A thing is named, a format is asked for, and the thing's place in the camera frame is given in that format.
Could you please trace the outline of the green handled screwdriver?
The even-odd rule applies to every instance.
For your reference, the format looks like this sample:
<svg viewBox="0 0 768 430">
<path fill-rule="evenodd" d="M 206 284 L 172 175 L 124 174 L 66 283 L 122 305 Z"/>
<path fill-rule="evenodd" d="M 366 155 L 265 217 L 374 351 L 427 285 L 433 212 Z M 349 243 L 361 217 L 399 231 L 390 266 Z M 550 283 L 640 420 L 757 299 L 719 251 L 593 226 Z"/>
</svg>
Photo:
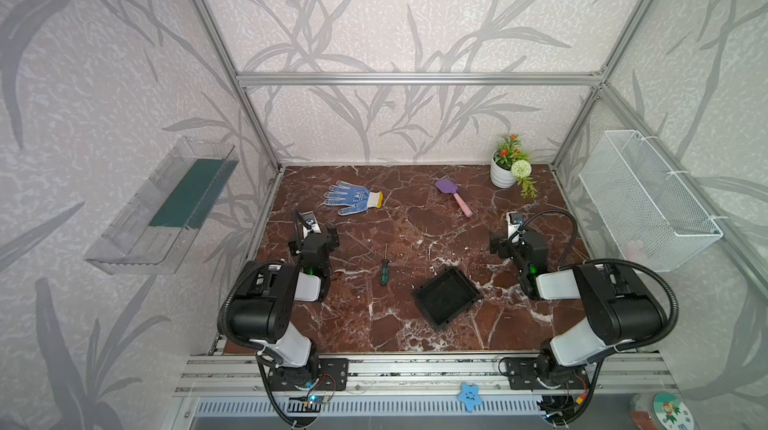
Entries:
<svg viewBox="0 0 768 430">
<path fill-rule="evenodd" d="M 390 279 L 390 260 L 388 259 L 388 244 L 385 244 L 384 258 L 381 261 L 380 284 L 387 286 Z"/>
</svg>

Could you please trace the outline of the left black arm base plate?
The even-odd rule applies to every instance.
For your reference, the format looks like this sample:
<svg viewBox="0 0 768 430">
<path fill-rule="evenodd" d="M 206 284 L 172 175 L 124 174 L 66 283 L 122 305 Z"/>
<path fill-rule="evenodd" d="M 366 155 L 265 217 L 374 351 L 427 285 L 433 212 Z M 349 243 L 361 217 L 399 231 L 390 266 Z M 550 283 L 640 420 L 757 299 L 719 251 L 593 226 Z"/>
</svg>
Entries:
<svg viewBox="0 0 768 430">
<path fill-rule="evenodd" d="M 342 391 L 346 389 L 349 363 L 346 358 L 323 357 L 301 368 L 271 368 L 267 372 L 269 388 L 272 391 Z"/>
</svg>

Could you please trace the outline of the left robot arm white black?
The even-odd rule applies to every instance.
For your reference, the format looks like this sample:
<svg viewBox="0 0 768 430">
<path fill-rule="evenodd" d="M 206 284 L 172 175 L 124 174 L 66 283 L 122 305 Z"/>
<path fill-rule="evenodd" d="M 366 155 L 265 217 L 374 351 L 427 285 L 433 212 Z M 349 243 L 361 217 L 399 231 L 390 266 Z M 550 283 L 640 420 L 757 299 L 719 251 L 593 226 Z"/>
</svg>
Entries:
<svg viewBox="0 0 768 430">
<path fill-rule="evenodd" d="M 292 324 L 291 315 L 295 302 L 328 296 L 330 254 L 338 246 L 338 231 L 329 225 L 290 243 L 294 263 L 248 261 L 219 310 L 219 333 L 253 350 L 280 387 L 310 388 L 320 378 L 317 345 Z"/>
</svg>

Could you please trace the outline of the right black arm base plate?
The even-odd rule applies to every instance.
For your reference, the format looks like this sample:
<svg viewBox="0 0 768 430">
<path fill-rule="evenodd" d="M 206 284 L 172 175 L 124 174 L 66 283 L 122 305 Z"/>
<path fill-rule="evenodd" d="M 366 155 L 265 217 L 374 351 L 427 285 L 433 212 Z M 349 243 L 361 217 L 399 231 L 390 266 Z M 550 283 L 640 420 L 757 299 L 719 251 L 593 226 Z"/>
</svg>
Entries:
<svg viewBox="0 0 768 430">
<path fill-rule="evenodd" d="M 587 390 L 590 384 L 585 366 L 563 366 L 546 355 L 506 356 L 498 362 L 498 370 L 512 390 Z"/>
</svg>

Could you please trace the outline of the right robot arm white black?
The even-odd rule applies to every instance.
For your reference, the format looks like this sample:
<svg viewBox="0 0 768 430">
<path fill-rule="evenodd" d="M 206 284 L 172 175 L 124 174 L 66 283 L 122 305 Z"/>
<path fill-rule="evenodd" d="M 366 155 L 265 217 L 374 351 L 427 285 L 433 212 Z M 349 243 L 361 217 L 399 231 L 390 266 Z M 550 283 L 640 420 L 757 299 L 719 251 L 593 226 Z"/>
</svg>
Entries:
<svg viewBox="0 0 768 430">
<path fill-rule="evenodd" d="M 584 318 L 543 343 L 535 357 L 505 357 L 500 370 L 513 389 L 559 389 L 587 382 L 587 368 L 607 357 L 655 344 L 675 328 L 680 307 L 656 272 L 615 258 L 548 267 L 549 246 L 531 218 L 505 216 L 505 235 L 490 238 L 491 253 L 510 260 L 524 295 L 535 301 L 578 300 Z"/>
</svg>

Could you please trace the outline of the black square bin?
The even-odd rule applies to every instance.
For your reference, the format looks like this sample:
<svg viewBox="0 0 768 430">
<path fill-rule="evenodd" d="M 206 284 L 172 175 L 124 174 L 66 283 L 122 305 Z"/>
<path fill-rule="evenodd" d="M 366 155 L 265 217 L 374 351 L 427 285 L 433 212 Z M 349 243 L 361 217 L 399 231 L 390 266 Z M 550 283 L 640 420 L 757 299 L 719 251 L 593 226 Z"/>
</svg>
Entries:
<svg viewBox="0 0 768 430">
<path fill-rule="evenodd" d="M 483 299 L 482 292 L 455 266 L 446 267 L 412 292 L 414 302 L 435 330 L 444 330 L 459 315 Z"/>
</svg>

